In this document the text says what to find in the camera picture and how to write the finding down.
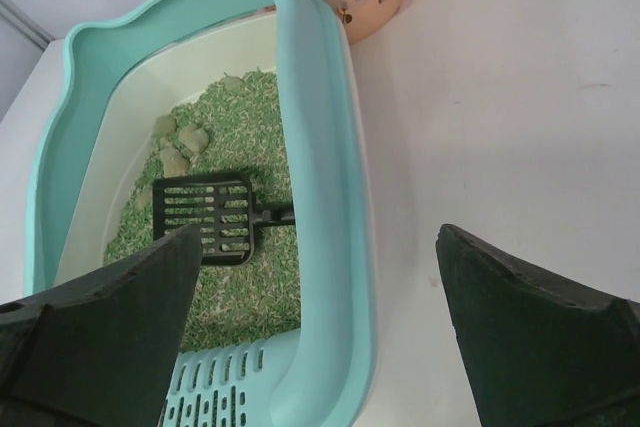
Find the black litter scoop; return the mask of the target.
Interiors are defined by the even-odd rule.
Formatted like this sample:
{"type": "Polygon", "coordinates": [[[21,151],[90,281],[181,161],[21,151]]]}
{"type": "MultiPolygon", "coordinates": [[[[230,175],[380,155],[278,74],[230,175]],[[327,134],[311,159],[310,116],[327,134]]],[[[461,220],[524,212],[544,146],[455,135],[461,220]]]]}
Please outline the black litter scoop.
{"type": "Polygon", "coordinates": [[[158,179],[152,184],[155,240],[185,226],[199,228],[204,266],[236,267],[256,250],[259,230],[292,226],[292,204],[259,205],[239,171],[158,179]]]}

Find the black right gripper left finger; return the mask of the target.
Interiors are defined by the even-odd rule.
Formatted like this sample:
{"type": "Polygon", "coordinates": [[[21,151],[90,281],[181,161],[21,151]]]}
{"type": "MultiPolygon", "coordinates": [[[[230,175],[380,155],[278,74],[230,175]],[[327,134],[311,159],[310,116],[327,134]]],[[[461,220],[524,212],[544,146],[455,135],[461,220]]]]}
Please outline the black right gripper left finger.
{"type": "Polygon", "coordinates": [[[4,426],[155,426],[201,266],[182,227],[1,307],[4,426]]]}

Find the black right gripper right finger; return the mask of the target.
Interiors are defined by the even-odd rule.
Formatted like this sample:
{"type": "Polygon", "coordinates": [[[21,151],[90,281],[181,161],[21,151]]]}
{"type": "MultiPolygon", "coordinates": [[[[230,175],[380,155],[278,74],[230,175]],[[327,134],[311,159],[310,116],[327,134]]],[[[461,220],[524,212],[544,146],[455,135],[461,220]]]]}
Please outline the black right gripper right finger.
{"type": "Polygon", "coordinates": [[[639,305],[452,224],[439,271],[484,426],[636,426],[639,305]]]}

